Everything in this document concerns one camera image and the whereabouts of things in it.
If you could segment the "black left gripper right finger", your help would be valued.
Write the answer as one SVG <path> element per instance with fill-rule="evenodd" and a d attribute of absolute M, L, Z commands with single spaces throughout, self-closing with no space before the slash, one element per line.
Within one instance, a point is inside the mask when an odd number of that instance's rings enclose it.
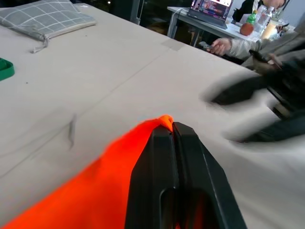
<path fill-rule="evenodd" d="M 182 229 L 245 229 L 227 176 L 189 126 L 173 124 L 177 164 L 181 176 Z"/>

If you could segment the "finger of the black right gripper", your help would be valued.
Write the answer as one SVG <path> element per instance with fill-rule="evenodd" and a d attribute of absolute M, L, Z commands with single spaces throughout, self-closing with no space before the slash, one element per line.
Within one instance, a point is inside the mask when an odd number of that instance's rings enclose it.
<path fill-rule="evenodd" d="M 270 82 L 271 78 L 268 76 L 255 76 L 240 80 L 213 95 L 211 103 L 232 105 L 250 100 L 256 91 L 267 88 Z"/>
<path fill-rule="evenodd" d="M 239 143 L 272 143 L 280 142 L 305 134 L 304 118 L 288 118 L 263 127 L 241 139 Z"/>

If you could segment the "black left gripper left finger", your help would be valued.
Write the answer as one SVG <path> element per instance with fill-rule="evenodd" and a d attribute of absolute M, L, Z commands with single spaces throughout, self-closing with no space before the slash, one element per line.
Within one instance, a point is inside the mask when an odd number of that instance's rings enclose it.
<path fill-rule="evenodd" d="M 150 134 L 131 174 L 127 229 L 173 229 L 179 186 L 173 135 L 164 127 Z"/>

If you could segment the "person's bare hand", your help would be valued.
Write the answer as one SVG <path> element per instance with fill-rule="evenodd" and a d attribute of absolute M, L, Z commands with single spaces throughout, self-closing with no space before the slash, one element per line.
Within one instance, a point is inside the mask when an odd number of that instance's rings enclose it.
<path fill-rule="evenodd" d="M 219 56 L 223 56 L 232 47 L 231 38 L 219 38 L 215 40 L 211 45 L 210 52 Z"/>

